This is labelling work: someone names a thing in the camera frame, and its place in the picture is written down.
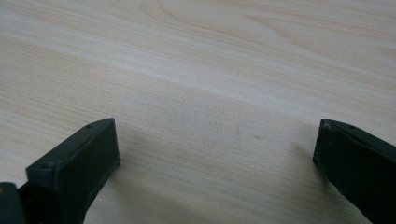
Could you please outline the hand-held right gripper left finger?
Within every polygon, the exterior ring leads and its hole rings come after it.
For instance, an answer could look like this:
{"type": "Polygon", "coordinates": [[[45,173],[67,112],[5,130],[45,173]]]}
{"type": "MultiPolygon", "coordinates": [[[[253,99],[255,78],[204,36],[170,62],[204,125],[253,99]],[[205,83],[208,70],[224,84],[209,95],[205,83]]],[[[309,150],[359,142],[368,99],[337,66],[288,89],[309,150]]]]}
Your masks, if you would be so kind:
{"type": "Polygon", "coordinates": [[[90,123],[26,168],[20,189],[28,224],[83,224],[120,164],[113,118],[90,123]]]}

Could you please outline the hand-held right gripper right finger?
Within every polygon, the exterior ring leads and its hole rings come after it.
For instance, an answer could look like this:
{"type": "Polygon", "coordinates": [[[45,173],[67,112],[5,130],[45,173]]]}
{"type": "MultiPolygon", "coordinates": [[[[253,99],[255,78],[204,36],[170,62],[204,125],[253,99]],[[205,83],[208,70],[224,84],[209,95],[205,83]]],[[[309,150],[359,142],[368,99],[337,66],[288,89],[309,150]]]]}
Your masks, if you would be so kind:
{"type": "Polygon", "coordinates": [[[366,131],[322,119],[313,163],[373,224],[396,224],[396,147],[366,131]]]}

